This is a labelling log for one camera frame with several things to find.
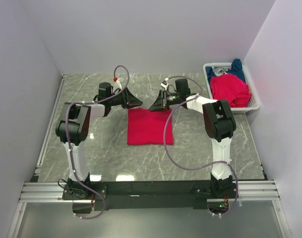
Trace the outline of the red t shirt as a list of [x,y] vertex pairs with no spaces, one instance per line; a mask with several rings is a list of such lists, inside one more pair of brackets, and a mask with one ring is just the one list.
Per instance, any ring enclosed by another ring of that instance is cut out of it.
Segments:
[[[148,109],[136,108],[128,110],[128,145],[173,145],[172,120],[169,119],[171,110],[151,112]],[[166,122],[169,121],[166,135],[163,135]]]
[[252,96],[249,86],[232,74],[213,77],[210,82],[210,87],[213,99],[225,99],[231,108],[246,107]]

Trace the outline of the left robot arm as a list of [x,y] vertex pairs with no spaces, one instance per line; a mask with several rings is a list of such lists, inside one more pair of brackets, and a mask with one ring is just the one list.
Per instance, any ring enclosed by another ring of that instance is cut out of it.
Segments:
[[86,199],[92,192],[90,172],[85,163],[85,140],[90,120],[106,117],[113,106],[130,109],[142,104],[126,87],[120,86],[114,91],[108,82],[99,84],[98,94],[91,103],[64,103],[55,133],[68,158],[69,177],[64,188],[67,194]]

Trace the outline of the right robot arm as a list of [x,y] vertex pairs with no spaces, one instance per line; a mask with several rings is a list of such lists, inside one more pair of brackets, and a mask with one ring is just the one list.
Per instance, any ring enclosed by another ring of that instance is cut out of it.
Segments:
[[[216,198],[220,198],[226,193],[237,188],[233,180],[238,180],[234,169],[230,165],[231,141],[236,130],[236,122],[227,100],[214,100],[203,97],[203,88],[200,86],[199,93],[192,93],[188,81],[199,85],[195,80],[172,76],[166,78],[161,83],[162,89],[159,91],[157,99],[149,108],[151,112],[163,112],[170,109],[171,105],[176,105],[166,120],[163,131],[164,150],[169,160],[177,167],[187,171],[197,171],[212,166],[210,176],[210,193]],[[166,131],[168,123],[173,113],[184,107],[203,115],[206,134],[211,139],[213,162],[198,168],[186,168],[176,163],[170,156],[166,143]]]

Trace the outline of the red t shirt in basket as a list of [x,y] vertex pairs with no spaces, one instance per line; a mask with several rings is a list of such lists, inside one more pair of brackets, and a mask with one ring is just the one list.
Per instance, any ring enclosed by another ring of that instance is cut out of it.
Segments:
[[249,86],[232,74],[213,77],[210,82],[210,87],[213,99],[225,99],[231,108],[246,107],[252,96]]

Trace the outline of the blue t shirt in basket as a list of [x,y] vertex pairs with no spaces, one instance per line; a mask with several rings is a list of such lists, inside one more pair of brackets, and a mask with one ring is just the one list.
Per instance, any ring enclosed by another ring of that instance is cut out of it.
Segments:
[[243,65],[240,59],[234,59],[230,68],[221,66],[205,66],[204,71],[206,72],[209,84],[211,83],[213,77],[218,77],[224,74],[232,74],[237,76],[240,80],[246,83],[246,78],[243,73]]

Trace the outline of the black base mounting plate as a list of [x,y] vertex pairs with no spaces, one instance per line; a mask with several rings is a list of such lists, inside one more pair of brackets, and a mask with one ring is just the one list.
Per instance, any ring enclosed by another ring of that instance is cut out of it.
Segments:
[[89,202],[94,210],[193,208],[207,209],[209,199],[236,197],[236,184],[210,180],[93,181],[83,188],[77,182],[64,186],[62,199]]

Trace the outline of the white plastic laundry basket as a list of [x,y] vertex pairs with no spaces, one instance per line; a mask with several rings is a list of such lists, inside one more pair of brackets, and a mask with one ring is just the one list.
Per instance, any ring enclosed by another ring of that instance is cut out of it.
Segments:
[[[207,90],[208,90],[208,93],[209,93],[209,97],[211,99],[213,99],[213,96],[212,96],[212,92],[211,92],[210,83],[208,81],[208,76],[207,76],[207,73],[206,73],[206,67],[221,67],[221,68],[229,69],[229,68],[231,68],[231,64],[232,64],[231,62],[213,62],[213,63],[206,63],[206,64],[203,65],[203,72],[204,72],[205,82],[207,84]],[[250,75],[247,67],[244,64],[242,64],[242,68],[243,68],[242,71],[243,71],[243,74],[245,76],[246,84],[248,85],[249,91],[251,93],[251,98],[250,98],[249,103],[246,107],[231,108],[231,110],[234,114],[245,114],[249,111],[258,110],[260,108],[260,100],[259,100],[259,97],[257,95],[254,83],[253,83],[252,78],[251,78],[251,75]]]

